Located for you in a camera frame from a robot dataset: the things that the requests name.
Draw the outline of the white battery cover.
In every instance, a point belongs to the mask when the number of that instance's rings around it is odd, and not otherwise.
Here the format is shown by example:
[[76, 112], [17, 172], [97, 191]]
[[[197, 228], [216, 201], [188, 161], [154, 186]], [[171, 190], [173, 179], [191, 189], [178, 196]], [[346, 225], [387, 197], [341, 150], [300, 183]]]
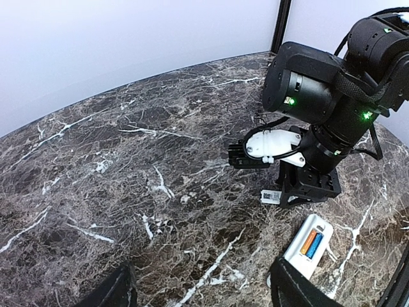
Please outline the white battery cover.
[[281, 202], [281, 191], [273, 191], [273, 190], [262, 190], [261, 191], [261, 203], [268, 204], [268, 205], [279, 205]]

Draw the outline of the white remote control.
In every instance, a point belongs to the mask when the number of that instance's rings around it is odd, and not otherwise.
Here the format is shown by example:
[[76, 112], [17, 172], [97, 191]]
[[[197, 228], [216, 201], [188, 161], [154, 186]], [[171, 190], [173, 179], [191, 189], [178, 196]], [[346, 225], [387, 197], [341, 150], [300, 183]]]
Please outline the white remote control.
[[307, 281], [311, 280], [333, 236], [334, 227], [317, 214], [310, 214], [302, 223], [281, 257]]

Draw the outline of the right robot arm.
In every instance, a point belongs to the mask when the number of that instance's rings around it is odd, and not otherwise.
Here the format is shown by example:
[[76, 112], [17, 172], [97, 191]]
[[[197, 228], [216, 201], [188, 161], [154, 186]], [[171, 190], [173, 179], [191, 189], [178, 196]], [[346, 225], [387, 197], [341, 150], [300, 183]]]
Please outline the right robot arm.
[[265, 110], [309, 124], [294, 149], [305, 166], [280, 163], [279, 205], [291, 208], [336, 197], [337, 165], [360, 153], [374, 121], [408, 100], [408, 8], [390, 8], [356, 22], [340, 58], [295, 42], [282, 44], [268, 68]]

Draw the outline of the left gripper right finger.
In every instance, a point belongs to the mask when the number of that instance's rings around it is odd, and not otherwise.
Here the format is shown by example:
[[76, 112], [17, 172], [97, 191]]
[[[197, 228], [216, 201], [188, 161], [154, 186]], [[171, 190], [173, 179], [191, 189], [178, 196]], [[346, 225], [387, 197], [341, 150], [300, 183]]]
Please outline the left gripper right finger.
[[327, 297], [298, 272], [284, 257], [276, 257], [270, 266], [270, 293], [276, 306], [342, 306]]

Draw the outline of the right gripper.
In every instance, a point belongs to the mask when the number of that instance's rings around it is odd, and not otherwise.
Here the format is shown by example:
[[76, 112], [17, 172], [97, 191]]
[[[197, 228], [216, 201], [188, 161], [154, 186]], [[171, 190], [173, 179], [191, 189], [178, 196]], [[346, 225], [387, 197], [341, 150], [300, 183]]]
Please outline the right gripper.
[[293, 208], [305, 203], [319, 203], [335, 198], [341, 192], [336, 166], [341, 155], [335, 154], [331, 143], [314, 129], [291, 126], [290, 132], [299, 132], [304, 138], [302, 155], [305, 165], [295, 166], [281, 161], [276, 183], [281, 187], [279, 206]]

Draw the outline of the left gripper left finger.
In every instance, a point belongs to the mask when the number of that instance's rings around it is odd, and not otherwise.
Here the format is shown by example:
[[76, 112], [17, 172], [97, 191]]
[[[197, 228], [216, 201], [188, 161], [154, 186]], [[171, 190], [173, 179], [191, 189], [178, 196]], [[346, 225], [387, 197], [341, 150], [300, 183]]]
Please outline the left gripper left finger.
[[123, 262], [103, 282], [75, 306], [137, 306], [135, 269], [131, 262]]

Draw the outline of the orange battery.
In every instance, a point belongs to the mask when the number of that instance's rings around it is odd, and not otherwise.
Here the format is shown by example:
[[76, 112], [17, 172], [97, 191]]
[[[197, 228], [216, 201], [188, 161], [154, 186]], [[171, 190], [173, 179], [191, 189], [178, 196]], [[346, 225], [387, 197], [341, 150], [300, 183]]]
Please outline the orange battery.
[[315, 236], [317, 234], [316, 230], [311, 230], [310, 234], [308, 235], [307, 239], [305, 240], [304, 244], [301, 247], [301, 254], [305, 255], [309, 248], [311, 247], [311, 244], [313, 243]]

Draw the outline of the blue battery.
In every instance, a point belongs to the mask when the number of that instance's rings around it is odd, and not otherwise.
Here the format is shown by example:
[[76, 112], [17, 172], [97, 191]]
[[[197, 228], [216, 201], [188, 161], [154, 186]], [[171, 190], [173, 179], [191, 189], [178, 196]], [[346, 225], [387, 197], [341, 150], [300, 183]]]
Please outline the blue battery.
[[317, 251], [321, 241], [323, 238], [323, 234], [322, 233], [317, 233], [316, 236], [313, 239], [313, 242], [311, 243], [311, 245], [309, 246], [309, 249], [306, 252], [306, 256], [310, 259], [313, 258], [315, 252]]

